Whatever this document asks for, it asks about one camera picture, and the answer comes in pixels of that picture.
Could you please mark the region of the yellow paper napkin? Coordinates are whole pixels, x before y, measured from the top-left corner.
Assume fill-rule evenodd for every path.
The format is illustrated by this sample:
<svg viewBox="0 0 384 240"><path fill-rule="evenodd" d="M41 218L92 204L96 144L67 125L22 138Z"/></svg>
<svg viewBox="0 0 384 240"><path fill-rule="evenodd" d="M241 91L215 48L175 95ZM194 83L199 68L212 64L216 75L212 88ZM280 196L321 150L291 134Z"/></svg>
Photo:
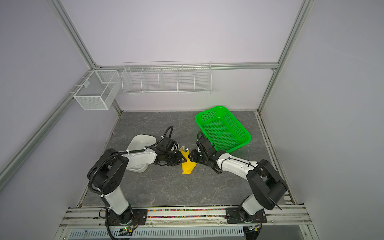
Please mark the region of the yellow paper napkin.
<svg viewBox="0 0 384 240"><path fill-rule="evenodd" d="M182 146L180 148L180 152L183 156L182 158L182 173L183 175L190 175L194 168L196 167L197 163L192 162L189 158L189 149L185 146Z"/></svg>

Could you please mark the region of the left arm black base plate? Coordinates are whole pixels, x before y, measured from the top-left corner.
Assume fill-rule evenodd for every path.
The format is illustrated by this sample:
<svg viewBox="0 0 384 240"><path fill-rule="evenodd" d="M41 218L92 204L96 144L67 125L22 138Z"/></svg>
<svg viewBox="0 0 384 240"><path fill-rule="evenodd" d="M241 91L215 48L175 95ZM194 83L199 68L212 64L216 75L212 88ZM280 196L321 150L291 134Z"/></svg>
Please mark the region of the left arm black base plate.
<svg viewBox="0 0 384 240"><path fill-rule="evenodd" d="M127 210L121 215L117 215L114 211L108 210L106 218L109 226L141 226L145 225L147 215L147 209Z"/></svg>

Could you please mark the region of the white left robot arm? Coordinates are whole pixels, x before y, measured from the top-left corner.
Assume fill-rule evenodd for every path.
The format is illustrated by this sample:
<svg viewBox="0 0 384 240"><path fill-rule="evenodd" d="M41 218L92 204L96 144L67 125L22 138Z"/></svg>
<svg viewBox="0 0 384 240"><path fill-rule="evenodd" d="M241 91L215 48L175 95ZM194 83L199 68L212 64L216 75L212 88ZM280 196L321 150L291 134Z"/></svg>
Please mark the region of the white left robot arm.
<svg viewBox="0 0 384 240"><path fill-rule="evenodd" d="M157 140L150 135L135 136L125 151L107 149L87 174L88 190L97 194L107 210L117 217L131 214L131 204L121 188L126 172L143 173L151 164L178 166L185 159L172 139L173 127Z"/></svg>

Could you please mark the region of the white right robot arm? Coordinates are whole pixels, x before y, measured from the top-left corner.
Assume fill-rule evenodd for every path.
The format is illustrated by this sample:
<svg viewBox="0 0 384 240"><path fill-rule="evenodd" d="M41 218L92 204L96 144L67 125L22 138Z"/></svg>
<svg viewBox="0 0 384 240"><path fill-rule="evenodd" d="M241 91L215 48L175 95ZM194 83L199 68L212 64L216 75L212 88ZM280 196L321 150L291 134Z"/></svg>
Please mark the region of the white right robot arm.
<svg viewBox="0 0 384 240"><path fill-rule="evenodd" d="M288 191L288 184L267 160L248 161L225 151L217 151L202 132L197 134L196 150L189 158L192 162L210 167L215 173L232 173L247 180L252 195L240 204L243 218L255 215L262 209L272 210Z"/></svg>

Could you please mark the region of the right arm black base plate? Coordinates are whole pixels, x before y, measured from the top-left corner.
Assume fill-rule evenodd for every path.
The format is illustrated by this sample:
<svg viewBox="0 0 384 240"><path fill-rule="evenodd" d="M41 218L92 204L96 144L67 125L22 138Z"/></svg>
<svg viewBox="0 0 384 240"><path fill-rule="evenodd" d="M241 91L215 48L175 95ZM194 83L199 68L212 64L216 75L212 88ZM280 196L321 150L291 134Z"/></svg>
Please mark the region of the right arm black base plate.
<svg viewBox="0 0 384 240"><path fill-rule="evenodd" d="M267 218L264 209L250 215L240 207L226 208L225 219L229 224L264 224Z"/></svg>

